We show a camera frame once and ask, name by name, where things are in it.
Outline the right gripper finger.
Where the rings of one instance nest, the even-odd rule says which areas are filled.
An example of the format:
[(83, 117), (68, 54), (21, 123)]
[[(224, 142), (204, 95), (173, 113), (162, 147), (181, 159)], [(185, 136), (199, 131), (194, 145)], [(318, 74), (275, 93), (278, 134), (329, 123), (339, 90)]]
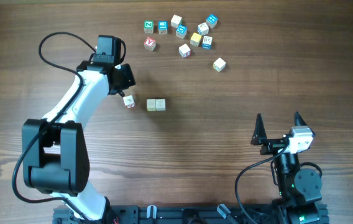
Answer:
[(256, 117), (255, 129), (250, 143), (254, 146), (264, 145), (267, 143), (267, 135), (264, 128), (264, 122), (260, 113)]
[(310, 129), (310, 131), (312, 132), (312, 136), (315, 136), (315, 132), (306, 124), (306, 122), (301, 117), (301, 115), (299, 114), (298, 111), (295, 112), (294, 122), (295, 122), (295, 126), (307, 126)]

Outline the red A side block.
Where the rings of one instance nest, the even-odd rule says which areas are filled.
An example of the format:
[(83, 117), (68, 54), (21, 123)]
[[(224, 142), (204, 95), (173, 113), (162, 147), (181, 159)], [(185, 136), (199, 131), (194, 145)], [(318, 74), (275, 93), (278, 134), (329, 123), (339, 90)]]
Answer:
[(123, 100), (124, 100), (124, 104), (127, 109), (135, 107), (135, 101), (134, 101), (134, 97), (132, 95), (125, 96), (123, 98)]

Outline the plain wooden green block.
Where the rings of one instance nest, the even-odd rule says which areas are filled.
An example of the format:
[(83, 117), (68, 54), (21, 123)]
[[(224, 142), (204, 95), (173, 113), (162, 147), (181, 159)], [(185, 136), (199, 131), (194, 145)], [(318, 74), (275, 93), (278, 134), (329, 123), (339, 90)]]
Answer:
[(156, 99), (147, 99), (147, 111), (156, 111)]

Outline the plain Z wooden block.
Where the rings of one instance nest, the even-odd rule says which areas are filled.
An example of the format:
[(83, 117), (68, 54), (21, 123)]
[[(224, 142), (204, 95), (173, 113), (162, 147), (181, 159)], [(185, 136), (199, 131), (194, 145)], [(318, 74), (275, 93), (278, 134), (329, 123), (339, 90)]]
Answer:
[(165, 99), (156, 99), (155, 107), (157, 111), (165, 111), (166, 110), (166, 102)]

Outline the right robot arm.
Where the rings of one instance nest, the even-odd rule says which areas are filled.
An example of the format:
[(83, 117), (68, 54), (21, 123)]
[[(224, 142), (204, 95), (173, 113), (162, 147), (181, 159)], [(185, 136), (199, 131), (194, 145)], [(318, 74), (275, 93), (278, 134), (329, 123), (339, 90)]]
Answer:
[(271, 155), (273, 183), (280, 198), (272, 202), (279, 223), (316, 223), (320, 221), (316, 202), (322, 199), (322, 172), (316, 164), (301, 163), (298, 154), (308, 150), (316, 136), (298, 112), (295, 125), (282, 138), (269, 139), (262, 115), (258, 114), (251, 144), (261, 146), (261, 155)]

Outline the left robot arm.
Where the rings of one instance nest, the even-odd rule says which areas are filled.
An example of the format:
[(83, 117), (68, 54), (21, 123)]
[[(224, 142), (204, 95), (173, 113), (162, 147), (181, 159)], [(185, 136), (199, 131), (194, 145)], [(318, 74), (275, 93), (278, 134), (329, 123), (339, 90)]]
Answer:
[(124, 95), (135, 85), (129, 64), (124, 64), (125, 42), (99, 35), (88, 60), (72, 73), (75, 81), (59, 103), (41, 119), (28, 119), (22, 127), (22, 154), (12, 175), (16, 197), (27, 203), (40, 199), (23, 197), (17, 174), (23, 170), (27, 187), (47, 194), (46, 202), (61, 200), (65, 208), (53, 213), (54, 223), (119, 223), (109, 199), (89, 182), (90, 163), (84, 128), (108, 95)]

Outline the green N letter block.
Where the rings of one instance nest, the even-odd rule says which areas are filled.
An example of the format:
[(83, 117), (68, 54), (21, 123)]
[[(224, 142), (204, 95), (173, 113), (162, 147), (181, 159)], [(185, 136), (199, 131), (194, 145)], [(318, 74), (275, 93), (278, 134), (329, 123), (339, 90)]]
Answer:
[(154, 22), (150, 20), (144, 21), (144, 32), (146, 34), (153, 34), (154, 32)]

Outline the red I side block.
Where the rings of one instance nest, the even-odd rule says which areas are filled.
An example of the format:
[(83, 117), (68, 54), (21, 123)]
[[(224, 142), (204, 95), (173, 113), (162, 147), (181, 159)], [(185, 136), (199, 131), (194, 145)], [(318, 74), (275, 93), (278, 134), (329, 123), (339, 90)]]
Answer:
[(187, 56), (191, 55), (191, 49), (189, 48), (189, 46), (187, 44), (183, 44), (182, 46), (180, 46), (178, 48), (179, 50), (179, 54), (183, 57), (186, 58)]

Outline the blue D letter block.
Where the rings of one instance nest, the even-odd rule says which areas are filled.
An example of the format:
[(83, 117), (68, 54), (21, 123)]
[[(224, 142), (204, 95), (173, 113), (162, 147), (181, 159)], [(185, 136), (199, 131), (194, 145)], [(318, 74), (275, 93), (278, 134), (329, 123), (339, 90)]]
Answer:
[(179, 25), (177, 28), (176, 28), (176, 36), (181, 38), (181, 39), (184, 39), (185, 36), (186, 36), (186, 33), (187, 33), (187, 28), (183, 25)]

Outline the plain top wooden block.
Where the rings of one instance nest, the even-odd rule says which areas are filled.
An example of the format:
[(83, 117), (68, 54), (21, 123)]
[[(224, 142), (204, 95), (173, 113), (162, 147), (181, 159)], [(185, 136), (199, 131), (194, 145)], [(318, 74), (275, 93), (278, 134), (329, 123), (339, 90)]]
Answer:
[(182, 17), (174, 14), (171, 19), (171, 26), (174, 28), (178, 28), (181, 23), (182, 23)]

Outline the yellow top block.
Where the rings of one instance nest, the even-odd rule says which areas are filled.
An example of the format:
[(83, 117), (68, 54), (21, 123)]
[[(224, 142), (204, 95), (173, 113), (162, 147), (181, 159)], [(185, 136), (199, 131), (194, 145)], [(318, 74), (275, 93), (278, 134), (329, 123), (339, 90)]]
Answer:
[(202, 35), (194, 32), (190, 38), (190, 44), (195, 47), (198, 47), (201, 42), (201, 38), (202, 38)]

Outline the blue H letter block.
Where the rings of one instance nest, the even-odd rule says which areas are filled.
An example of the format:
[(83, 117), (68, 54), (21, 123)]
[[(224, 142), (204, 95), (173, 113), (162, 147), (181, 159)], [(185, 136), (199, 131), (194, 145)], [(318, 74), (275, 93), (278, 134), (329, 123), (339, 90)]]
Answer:
[(203, 36), (202, 48), (211, 49), (213, 38), (210, 36)]

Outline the blue edged picture block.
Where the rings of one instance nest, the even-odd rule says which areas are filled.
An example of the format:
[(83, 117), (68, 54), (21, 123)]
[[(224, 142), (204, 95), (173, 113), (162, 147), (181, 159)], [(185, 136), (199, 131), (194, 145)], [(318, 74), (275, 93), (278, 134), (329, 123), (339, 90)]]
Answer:
[(198, 33), (199, 35), (207, 35), (209, 33), (209, 26), (206, 22), (198, 25)]

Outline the blue top far block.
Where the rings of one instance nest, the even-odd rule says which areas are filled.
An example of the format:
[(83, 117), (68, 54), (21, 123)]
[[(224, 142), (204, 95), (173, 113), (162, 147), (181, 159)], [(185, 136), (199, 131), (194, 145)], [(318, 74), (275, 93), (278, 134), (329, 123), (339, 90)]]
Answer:
[(206, 19), (206, 23), (210, 29), (213, 29), (218, 23), (218, 17), (214, 14), (210, 14)]

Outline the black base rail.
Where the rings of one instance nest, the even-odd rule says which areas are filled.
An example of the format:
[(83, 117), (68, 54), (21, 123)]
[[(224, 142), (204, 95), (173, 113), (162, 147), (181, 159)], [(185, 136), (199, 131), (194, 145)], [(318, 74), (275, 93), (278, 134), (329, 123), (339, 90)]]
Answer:
[[(239, 207), (149, 207), (114, 206), (115, 223), (249, 223)], [(256, 223), (329, 223), (326, 205), (317, 204), (299, 208), (276, 208), (270, 204), (255, 204), (247, 207)]]

